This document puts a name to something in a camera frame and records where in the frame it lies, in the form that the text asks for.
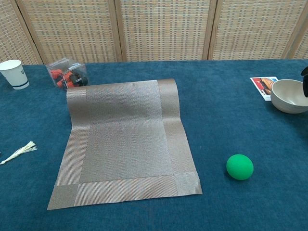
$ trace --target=tassel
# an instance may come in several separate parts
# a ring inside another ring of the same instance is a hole
[[[5,164],[6,162],[8,162],[9,160],[14,159],[15,157],[19,156],[22,153],[27,153],[30,151],[34,151],[37,150],[37,148],[35,147],[35,143],[33,143],[32,141],[30,141],[25,147],[22,147],[20,149],[18,149],[16,152],[14,152],[9,158],[7,158],[6,160],[3,160],[0,165]]]

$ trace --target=placemat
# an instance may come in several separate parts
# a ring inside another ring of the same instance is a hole
[[[69,88],[72,131],[48,210],[202,194],[173,79]]]

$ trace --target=card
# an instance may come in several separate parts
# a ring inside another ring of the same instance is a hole
[[[254,77],[250,78],[265,101],[270,101],[271,86],[278,79],[277,77]]]

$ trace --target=plastic box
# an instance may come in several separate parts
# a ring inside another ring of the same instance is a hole
[[[55,86],[63,90],[86,86],[89,82],[86,66],[69,58],[46,65]]]

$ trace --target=table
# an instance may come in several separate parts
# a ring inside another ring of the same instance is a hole
[[[33,140],[37,151],[0,166],[0,230],[282,231],[308,227],[308,113],[284,114],[250,77],[301,80],[308,60],[87,64],[91,84],[174,78],[203,195],[47,211],[71,122],[65,92],[43,65],[25,65],[30,86],[0,78],[0,160]],[[254,162],[246,181],[229,156]]]

